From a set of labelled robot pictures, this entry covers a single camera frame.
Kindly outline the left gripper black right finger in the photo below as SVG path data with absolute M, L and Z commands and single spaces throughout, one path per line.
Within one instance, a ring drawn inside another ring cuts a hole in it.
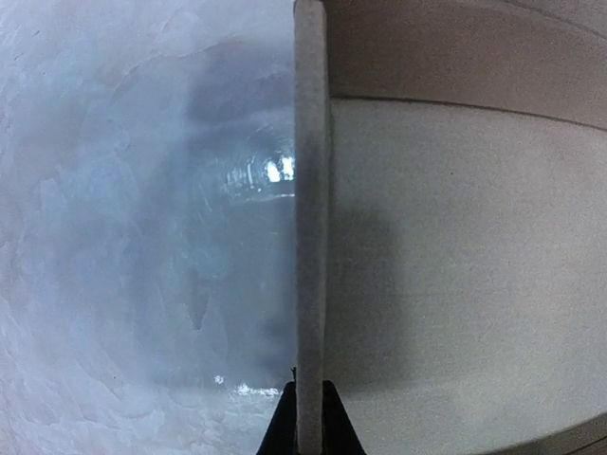
M 365 455 L 335 384 L 322 382 L 322 453 Z

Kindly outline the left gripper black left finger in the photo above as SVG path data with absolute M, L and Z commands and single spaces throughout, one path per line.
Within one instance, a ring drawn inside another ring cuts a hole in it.
M 270 419 L 257 455 L 295 455 L 297 448 L 297 368 L 291 369 L 292 380 L 283 388 Z

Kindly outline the brown cardboard box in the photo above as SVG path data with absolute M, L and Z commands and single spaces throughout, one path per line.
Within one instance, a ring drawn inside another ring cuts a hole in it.
M 606 5 L 298 1 L 298 449 L 606 450 Z

